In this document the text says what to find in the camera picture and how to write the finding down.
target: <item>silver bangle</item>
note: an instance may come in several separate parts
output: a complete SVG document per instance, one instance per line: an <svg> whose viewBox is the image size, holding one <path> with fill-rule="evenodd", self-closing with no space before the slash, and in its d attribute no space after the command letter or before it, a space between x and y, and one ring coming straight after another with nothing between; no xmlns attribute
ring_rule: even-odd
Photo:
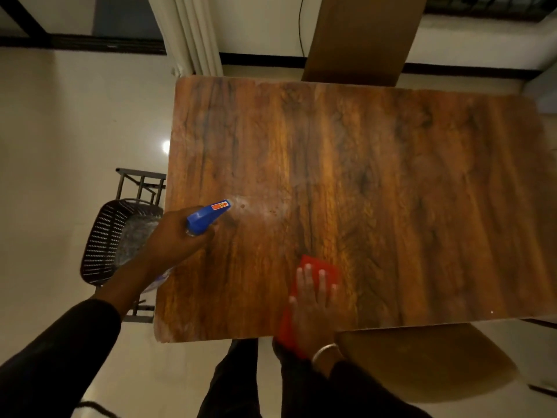
<svg viewBox="0 0 557 418"><path fill-rule="evenodd" d="M330 348L338 348L338 347L339 346L336 343L326 344L323 348L321 348L317 352L315 352L314 357L311 358L311 365L315 365L315 361L317 360L317 358L319 358L319 355L321 355L324 351L326 351L327 349L330 349Z"/></svg>

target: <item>red cleaning rag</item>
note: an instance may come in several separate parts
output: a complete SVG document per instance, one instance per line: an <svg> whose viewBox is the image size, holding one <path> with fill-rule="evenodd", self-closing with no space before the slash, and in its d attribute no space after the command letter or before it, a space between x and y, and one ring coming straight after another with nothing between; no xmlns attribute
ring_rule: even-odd
<svg viewBox="0 0 557 418"><path fill-rule="evenodd" d="M329 296L331 292L331 286L334 284L338 284L339 276L337 267L320 259L313 258L308 255L302 255L300 267L304 268L306 264L311 264L312 277L314 281L314 287L316 289L319 287L319 270L325 270L327 296ZM298 287L296 284L296 279L294 279L292 287L290 288L290 296L296 295L298 295ZM306 359L306 356L303 354L303 352L298 349L296 340L294 339L294 332L292 331L292 311L290 310L289 305L286 307L286 310L282 315L282 321L280 323L280 328L278 330L276 340L288 350L293 351L298 358Z"/></svg>

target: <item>wooden table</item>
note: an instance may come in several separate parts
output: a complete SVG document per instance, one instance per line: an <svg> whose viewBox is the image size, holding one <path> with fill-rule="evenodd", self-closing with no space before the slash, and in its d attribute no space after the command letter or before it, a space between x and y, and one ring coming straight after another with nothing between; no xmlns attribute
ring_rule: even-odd
<svg viewBox="0 0 557 418"><path fill-rule="evenodd" d="M166 209L228 198L157 293L161 342L268 336L303 253L344 329L557 313L557 178L519 96L189 77Z"/></svg>

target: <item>hand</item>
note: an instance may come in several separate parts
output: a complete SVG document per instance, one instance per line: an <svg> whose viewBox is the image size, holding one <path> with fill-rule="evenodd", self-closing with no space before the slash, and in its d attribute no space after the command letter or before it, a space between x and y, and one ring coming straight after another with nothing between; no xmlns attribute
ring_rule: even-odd
<svg viewBox="0 0 557 418"><path fill-rule="evenodd" d="M168 212L160 219L137 256L139 261L147 265L153 278L178 265L213 239L217 230L215 224L196 237L185 233L188 216L201 208L198 206Z"/></svg>
<svg viewBox="0 0 557 418"><path fill-rule="evenodd" d="M313 358L322 347L335 343L334 316L337 300L337 286L331 287L329 300L327 300L326 273L319 270L319 288L315 294L311 265L296 271L296 284L298 287L297 298L291 296L292 326L299 349L308 357Z"/></svg>

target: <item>black pants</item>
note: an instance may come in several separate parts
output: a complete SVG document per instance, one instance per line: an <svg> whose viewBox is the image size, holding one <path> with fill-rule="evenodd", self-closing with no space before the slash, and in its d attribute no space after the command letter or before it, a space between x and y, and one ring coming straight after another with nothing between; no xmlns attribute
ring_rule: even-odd
<svg viewBox="0 0 557 418"><path fill-rule="evenodd" d="M281 362L282 416L338 416L338 401L327 380L273 340ZM259 418L257 394L257 339L233 340L217 365L198 418Z"/></svg>

